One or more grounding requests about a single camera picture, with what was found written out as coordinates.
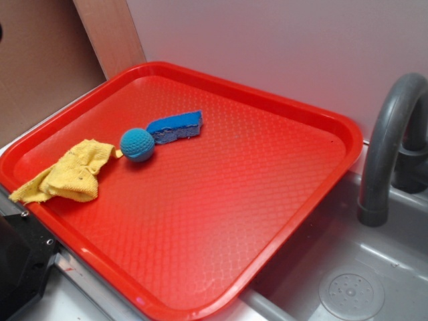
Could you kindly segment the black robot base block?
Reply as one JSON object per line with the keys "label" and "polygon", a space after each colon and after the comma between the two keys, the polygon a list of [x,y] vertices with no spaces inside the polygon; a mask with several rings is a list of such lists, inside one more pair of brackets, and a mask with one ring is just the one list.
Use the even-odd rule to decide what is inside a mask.
{"label": "black robot base block", "polygon": [[43,298],[57,252],[56,238],[28,211],[1,217],[2,320]]}

